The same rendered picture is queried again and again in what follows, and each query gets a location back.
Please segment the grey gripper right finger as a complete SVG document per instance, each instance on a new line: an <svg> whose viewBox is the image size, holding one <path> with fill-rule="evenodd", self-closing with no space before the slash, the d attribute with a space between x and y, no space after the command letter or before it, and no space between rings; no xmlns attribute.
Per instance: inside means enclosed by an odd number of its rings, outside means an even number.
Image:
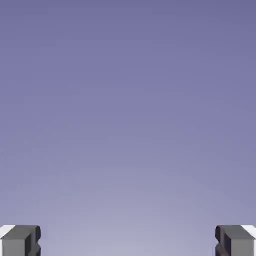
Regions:
<svg viewBox="0 0 256 256"><path fill-rule="evenodd" d="M256 225L217 225L215 256L256 256Z"/></svg>

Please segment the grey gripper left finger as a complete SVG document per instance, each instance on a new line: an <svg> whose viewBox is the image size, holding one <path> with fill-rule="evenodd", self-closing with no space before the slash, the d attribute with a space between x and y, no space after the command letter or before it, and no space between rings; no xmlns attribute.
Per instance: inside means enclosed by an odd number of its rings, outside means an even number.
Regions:
<svg viewBox="0 0 256 256"><path fill-rule="evenodd" d="M41 256L41 228L38 225L0 226L0 256Z"/></svg>

